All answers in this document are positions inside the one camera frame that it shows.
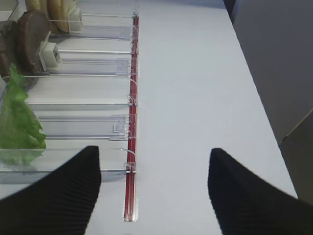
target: food tray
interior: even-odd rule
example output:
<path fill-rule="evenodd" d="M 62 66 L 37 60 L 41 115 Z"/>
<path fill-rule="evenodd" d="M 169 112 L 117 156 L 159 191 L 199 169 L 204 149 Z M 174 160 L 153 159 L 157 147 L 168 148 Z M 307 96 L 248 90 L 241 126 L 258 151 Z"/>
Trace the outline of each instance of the food tray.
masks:
<path fill-rule="evenodd" d="M 0 199 L 9 196 L 55 170 L 68 161 L 81 149 L 45 149 L 45 150 L 0 150 L 1 155 L 30 156 L 38 152 L 42 155 L 29 166 L 0 165 Z M 100 169 L 102 184 L 95 211 L 101 209 L 101 219 L 106 223 L 124 220 L 125 182 L 127 174 L 135 173 L 135 163 L 128 163 L 127 156 L 133 154 L 125 149 L 100 149 Z"/>
<path fill-rule="evenodd" d="M 22 13 L 25 4 L 19 2 Z M 103 234 L 107 231 L 95 226 L 99 220 L 111 227 L 137 220 L 138 7 L 136 0 L 79 0 L 78 7 L 82 30 L 48 39 L 57 43 L 63 64 L 32 76 L 28 89 L 27 103 L 47 134 L 47 149 L 33 168 L 0 165 L 0 175 L 6 175 L 0 198 L 40 179 L 86 145 L 98 145 L 103 182 L 86 234 Z"/>

